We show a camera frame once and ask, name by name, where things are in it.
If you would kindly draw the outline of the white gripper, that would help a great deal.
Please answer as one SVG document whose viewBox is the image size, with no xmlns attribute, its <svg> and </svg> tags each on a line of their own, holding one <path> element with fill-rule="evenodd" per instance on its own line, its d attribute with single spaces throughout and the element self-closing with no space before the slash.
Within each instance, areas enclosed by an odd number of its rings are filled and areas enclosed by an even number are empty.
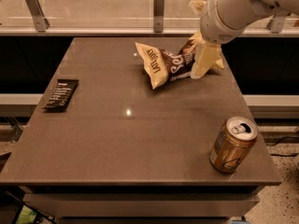
<svg viewBox="0 0 299 224">
<path fill-rule="evenodd" d="M 192 0 L 189 7 L 200 16 L 203 38 L 213 42 L 197 44 L 192 79 L 203 77 L 211 68 L 222 68 L 219 44 L 229 43 L 241 35 L 247 26 L 271 15 L 270 6 L 261 0 Z"/>
</svg>

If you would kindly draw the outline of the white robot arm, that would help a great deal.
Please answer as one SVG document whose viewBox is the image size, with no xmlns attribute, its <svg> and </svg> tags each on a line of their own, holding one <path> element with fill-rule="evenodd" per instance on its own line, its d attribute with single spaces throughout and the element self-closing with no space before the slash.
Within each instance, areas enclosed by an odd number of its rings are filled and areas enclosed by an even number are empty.
<svg viewBox="0 0 299 224">
<path fill-rule="evenodd" d="M 250 24 L 281 11 L 297 14 L 299 0 L 192 0 L 193 12 L 200 17 L 200 44 L 196 48 L 191 78 L 203 77 L 221 61 L 221 44 L 242 35 Z"/>
</svg>

